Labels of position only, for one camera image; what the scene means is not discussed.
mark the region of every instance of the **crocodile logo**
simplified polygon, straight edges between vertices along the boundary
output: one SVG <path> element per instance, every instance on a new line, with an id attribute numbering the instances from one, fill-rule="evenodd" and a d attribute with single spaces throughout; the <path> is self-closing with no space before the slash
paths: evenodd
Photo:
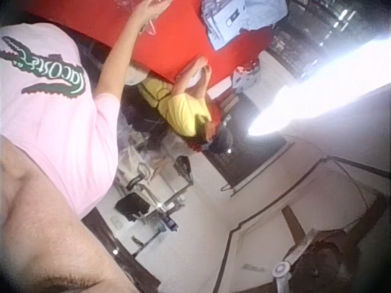
<path id="1" fill-rule="evenodd" d="M 38 78 L 61 79 L 66 82 L 66 84 L 41 82 L 22 89 L 21 93 L 56 93 L 72 99 L 86 91 L 84 70 L 81 66 L 64 62 L 59 54 L 48 57 L 36 55 L 12 37 L 2 37 L 2 40 L 13 52 L 0 50 L 0 58 L 10 61 L 17 69 L 32 73 Z"/>

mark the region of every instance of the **raised arm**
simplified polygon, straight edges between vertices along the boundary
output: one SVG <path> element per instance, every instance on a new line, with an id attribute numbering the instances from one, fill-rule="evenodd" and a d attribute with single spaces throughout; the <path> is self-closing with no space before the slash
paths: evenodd
<path id="1" fill-rule="evenodd" d="M 171 1 L 144 0 L 136 7 L 103 64 L 95 96 L 100 93 L 111 93 L 121 100 L 126 70 L 137 36 L 145 24 L 157 18 L 170 6 Z"/>

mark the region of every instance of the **white wall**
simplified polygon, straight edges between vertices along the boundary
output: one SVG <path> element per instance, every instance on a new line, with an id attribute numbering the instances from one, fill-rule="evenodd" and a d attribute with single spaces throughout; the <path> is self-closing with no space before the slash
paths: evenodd
<path id="1" fill-rule="evenodd" d="M 263 109 L 270 104 L 282 86 L 294 84 L 295 81 L 292 75 L 268 53 L 261 53 L 260 61 L 260 82 L 247 90 L 245 94 L 257 107 Z M 318 145 L 331 156 L 340 156 L 383 170 L 390 170 L 389 95 L 372 96 L 320 118 L 292 123 L 282 133 L 298 137 L 293 139 L 296 143 L 292 149 L 234 198 L 227 199 L 229 195 L 222 193 L 218 196 L 214 195 L 216 205 L 224 207 L 223 210 L 230 215 L 233 226 L 272 202 L 296 182 L 317 159 L 326 155 L 300 138 Z M 344 167 L 355 179 L 389 194 L 388 179 L 350 166 L 344 165 Z M 212 186 L 213 179 L 207 174 L 204 174 L 204 177 L 208 178 Z M 364 213 L 365 204 L 355 186 L 332 162 L 314 172 L 308 178 L 307 183 L 306 187 L 301 187 L 299 191 L 297 190 L 284 200 L 285 204 L 292 203 L 293 211 L 302 222 L 306 232 L 312 227 L 341 228 Z M 374 196 L 368 192 L 365 192 L 365 196 L 369 203 L 374 199 Z M 284 202 L 243 227 L 245 231 L 252 226 L 249 233 L 240 232 L 239 244 L 241 245 L 238 250 L 230 252 L 237 253 L 236 261 L 227 264 L 227 267 L 235 268 L 232 275 L 235 276 L 235 281 L 231 284 L 231 292 L 259 286 L 263 282 L 267 283 L 265 280 L 271 276 L 269 270 L 265 273 L 242 270 L 241 266 L 246 261 L 253 259 L 256 262 L 255 265 L 264 264 L 270 269 L 272 260 L 282 257 L 287 252 L 283 245 L 265 241 L 265 238 L 270 237 L 276 241 L 290 243 L 291 239 L 286 234 L 287 227 L 280 221 L 279 215 Z M 264 249 L 264 254 L 259 253 L 256 248 Z"/>
<path id="2" fill-rule="evenodd" d="M 363 192 L 365 200 L 371 204 L 375 196 L 366 190 Z M 285 204 L 291 206 L 306 233 L 312 228 L 317 230 L 343 228 L 360 217 L 366 209 L 352 182 L 346 176 L 330 170 L 326 165 L 318 167 L 313 175 L 296 190 L 296 195 L 288 199 Z M 387 230 L 384 228 L 383 225 L 378 229 L 380 230 L 378 234 L 387 235 Z M 272 269 L 293 244 L 288 225 L 280 212 L 271 214 L 268 218 L 260 217 L 251 225 L 244 227 L 240 232 L 230 292 L 269 283 L 272 280 Z M 264 268 L 265 271 L 244 270 L 242 266 L 246 263 Z M 372 260 L 371 265 L 375 267 L 376 261 Z"/>
<path id="3" fill-rule="evenodd" d="M 191 188 L 185 195 L 186 207 L 172 215 L 179 225 L 179 230 L 161 234 L 136 259 L 160 280 L 161 292 L 211 292 L 216 282 L 211 276 L 216 276 L 220 267 L 229 229 Z M 98 210 L 114 235 L 132 253 L 135 249 L 131 240 L 134 232 L 132 225 L 114 211 L 114 205 L 119 198 L 121 196 L 112 188 L 98 205 Z M 110 221 L 113 215 L 123 222 L 121 230 L 117 230 Z M 147 226 L 145 229 L 151 230 L 150 234 L 154 232 Z"/>

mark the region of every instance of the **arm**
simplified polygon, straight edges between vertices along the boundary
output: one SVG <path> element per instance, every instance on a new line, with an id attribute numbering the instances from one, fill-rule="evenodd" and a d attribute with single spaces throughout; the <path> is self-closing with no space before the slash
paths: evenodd
<path id="1" fill-rule="evenodd" d="M 5 137 L 0 143 L 7 182 L 1 185 L 1 265 L 10 279 L 23 292 L 138 292 L 38 165 Z"/>
<path id="2" fill-rule="evenodd" d="M 178 76 L 177 81 L 172 88 L 172 95 L 175 96 L 184 93 L 189 84 L 190 79 L 192 79 L 192 77 L 196 75 L 197 71 L 199 71 L 207 64 L 208 61 L 205 57 L 199 57 L 190 65 L 190 67 L 186 67 Z"/>
<path id="3" fill-rule="evenodd" d="M 212 75 L 212 68 L 209 65 L 206 65 L 202 68 L 201 79 L 192 86 L 190 89 L 187 89 L 187 93 L 193 96 L 194 98 L 201 100 L 203 99 L 206 102 L 206 90 L 208 89 L 210 78 Z"/>
<path id="4" fill-rule="evenodd" d="M 120 37 L 103 64 L 95 96 L 100 93 L 111 93 L 121 100 L 126 70 L 140 30 L 145 23 L 157 18 L 171 4 L 171 0 L 163 0 L 157 4 L 152 4 L 152 1 L 141 2 L 126 22 Z"/>

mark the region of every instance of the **person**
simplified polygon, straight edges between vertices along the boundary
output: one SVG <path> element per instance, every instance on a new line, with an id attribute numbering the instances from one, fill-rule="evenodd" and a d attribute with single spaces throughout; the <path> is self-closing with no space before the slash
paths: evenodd
<path id="1" fill-rule="evenodd" d="M 191 79 L 201 72 L 198 82 L 188 87 Z M 213 153 L 226 153 L 232 147 L 233 138 L 231 132 L 221 121 L 213 120 L 210 107 L 206 99 L 210 99 L 206 93 L 210 83 L 212 69 L 204 56 L 196 58 L 178 76 L 172 85 L 153 76 L 149 76 L 139 84 L 139 91 L 158 115 L 153 113 L 147 120 L 144 113 L 151 110 L 143 110 L 143 116 L 134 119 L 134 128 L 137 131 L 150 132 L 158 128 L 154 125 L 163 121 L 168 122 L 171 128 L 182 137 L 190 146 L 199 145 L 200 150 L 209 150 Z"/>
<path id="2" fill-rule="evenodd" d="M 22 291 L 137 292 L 80 218 L 114 178 L 117 116 L 134 43 L 169 6 L 137 6 L 94 94 L 76 44 L 59 28 L 1 28 L 1 263 Z"/>

